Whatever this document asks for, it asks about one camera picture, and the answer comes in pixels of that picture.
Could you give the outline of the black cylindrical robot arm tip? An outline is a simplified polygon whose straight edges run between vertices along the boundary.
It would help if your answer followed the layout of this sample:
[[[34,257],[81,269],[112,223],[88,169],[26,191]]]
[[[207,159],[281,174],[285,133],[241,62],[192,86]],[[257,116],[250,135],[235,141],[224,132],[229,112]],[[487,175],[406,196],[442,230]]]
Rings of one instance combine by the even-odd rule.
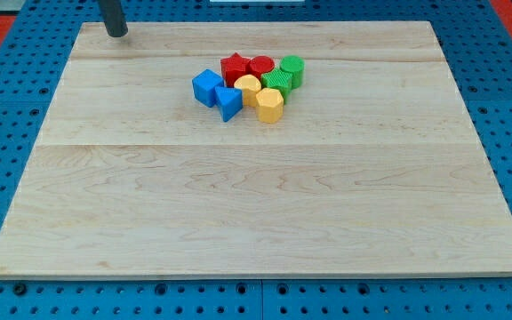
[[[123,37],[128,33],[121,0],[97,0],[100,15],[111,37]]]

